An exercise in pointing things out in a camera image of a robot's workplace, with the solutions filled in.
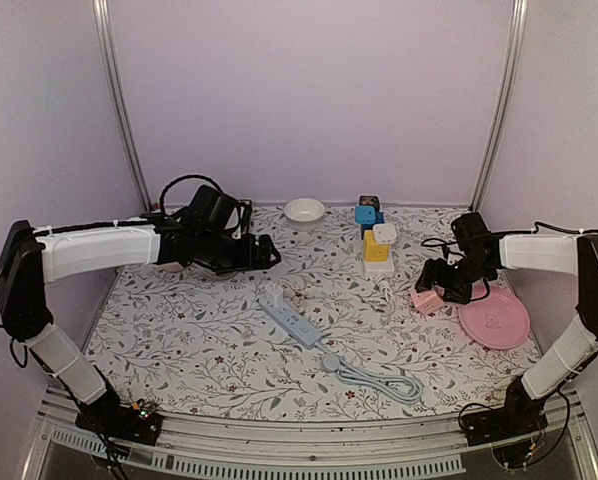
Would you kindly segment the pink cube socket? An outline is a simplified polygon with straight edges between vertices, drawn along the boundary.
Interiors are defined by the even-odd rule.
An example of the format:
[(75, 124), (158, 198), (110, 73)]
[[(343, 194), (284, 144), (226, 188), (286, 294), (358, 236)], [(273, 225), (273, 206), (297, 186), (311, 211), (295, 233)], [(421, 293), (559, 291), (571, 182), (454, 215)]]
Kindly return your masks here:
[(424, 292), (410, 291), (414, 308), (424, 315), (431, 314), (444, 306), (443, 299), (434, 290)]

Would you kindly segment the white charger plug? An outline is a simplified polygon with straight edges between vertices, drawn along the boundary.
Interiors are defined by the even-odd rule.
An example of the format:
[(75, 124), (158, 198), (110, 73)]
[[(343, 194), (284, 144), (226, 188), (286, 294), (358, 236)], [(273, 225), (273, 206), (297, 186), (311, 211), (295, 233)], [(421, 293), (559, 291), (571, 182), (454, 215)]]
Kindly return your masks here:
[(265, 296), (267, 302), (275, 308), (279, 308), (284, 301), (284, 289), (277, 283), (271, 282), (265, 286)]

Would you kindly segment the white power strip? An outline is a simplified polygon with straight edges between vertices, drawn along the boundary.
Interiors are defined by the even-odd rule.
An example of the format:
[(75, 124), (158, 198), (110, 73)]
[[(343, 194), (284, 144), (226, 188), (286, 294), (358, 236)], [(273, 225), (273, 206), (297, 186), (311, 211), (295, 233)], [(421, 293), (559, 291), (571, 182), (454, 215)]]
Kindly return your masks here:
[(366, 276), (373, 277), (376, 275), (384, 275), (392, 277), (395, 273), (395, 263), (392, 252), (388, 252), (385, 261), (363, 261), (363, 271)]

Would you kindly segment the white travel adapter plug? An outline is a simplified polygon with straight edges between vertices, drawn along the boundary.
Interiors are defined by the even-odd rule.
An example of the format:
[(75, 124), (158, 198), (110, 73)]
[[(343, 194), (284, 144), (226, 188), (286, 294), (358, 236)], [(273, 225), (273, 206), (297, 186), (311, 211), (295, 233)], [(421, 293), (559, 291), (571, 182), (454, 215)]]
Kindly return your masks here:
[(374, 241), (378, 245), (392, 245), (397, 240), (397, 230), (392, 223), (377, 223), (372, 229)]

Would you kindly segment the grey-blue power strip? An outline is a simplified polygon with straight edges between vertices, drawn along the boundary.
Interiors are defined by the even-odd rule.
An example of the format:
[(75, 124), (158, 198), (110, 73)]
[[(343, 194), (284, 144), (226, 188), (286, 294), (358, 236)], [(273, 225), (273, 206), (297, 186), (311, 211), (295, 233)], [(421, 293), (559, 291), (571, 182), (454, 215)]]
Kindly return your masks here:
[(306, 349), (315, 347), (322, 338), (322, 332), (285, 301), (280, 301), (278, 306), (267, 299), (259, 299), (258, 303), (271, 319)]

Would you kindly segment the light blue adapter plug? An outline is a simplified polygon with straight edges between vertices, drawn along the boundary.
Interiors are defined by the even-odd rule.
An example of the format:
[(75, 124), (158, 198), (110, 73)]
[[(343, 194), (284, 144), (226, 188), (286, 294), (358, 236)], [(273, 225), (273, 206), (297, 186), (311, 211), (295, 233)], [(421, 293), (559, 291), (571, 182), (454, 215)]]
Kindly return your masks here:
[(355, 222), (359, 225), (374, 225), (377, 210), (371, 205), (357, 205), (354, 210)]

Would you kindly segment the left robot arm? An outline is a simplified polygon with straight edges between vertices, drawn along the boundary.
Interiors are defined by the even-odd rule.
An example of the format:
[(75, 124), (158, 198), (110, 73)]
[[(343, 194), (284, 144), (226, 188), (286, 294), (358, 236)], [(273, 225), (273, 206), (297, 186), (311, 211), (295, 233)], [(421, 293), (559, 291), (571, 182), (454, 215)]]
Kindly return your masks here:
[(196, 264), (218, 274), (268, 270), (281, 255), (267, 234), (243, 233), (206, 221), (148, 214), (56, 230), (12, 224), (0, 256), (0, 329), (63, 384), (92, 431), (127, 433), (148, 420), (124, 407), (104, 375), (55, 323), (47, 284), (65, 277), (126, 265)]

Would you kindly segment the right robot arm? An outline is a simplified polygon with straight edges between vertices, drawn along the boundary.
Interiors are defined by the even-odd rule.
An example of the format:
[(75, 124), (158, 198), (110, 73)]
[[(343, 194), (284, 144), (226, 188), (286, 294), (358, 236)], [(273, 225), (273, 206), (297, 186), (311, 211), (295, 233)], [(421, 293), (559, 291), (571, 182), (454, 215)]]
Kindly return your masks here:
[(598, 229), (535, 228), (492, 232), (475, 214), (451, 224), (452, 239), (427, 238), (441, 256), (425, 260), (413, 291), (448, 305), (483, 305), (498, 279), (509, 279), (541, 338), (541, 357), (512, 378), (502, 405), (466, 412), (466, 435), (531, 433), (545, 425), (546, 400), (598, 356)]

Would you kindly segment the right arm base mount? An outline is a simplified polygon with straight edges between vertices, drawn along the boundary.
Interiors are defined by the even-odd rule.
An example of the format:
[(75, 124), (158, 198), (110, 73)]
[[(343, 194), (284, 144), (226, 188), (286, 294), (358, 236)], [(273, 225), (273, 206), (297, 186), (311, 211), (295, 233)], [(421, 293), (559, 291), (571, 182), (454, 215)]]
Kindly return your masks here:
[(546, 415), (539, 410), (528, 416), (510, 417), (503, 407), (492, 408), (471, 402), (457, 416), (459, 429), (470, 447), (493, 445), (495, 461), (508, 470), (530, 465), (545, 437)]

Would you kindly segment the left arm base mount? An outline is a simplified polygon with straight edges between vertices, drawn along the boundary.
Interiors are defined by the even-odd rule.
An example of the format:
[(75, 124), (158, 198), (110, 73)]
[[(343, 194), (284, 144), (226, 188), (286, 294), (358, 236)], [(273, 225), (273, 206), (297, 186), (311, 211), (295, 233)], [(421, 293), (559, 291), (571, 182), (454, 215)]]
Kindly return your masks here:
[(77, 427), (101, 435), (105, 439), (119, 439), (155, 446), (164, 417), (159, 413), (145, 414), (141, 408), (123, 406), (116, 401), (99, 399), (91, 405), (77, 402)]

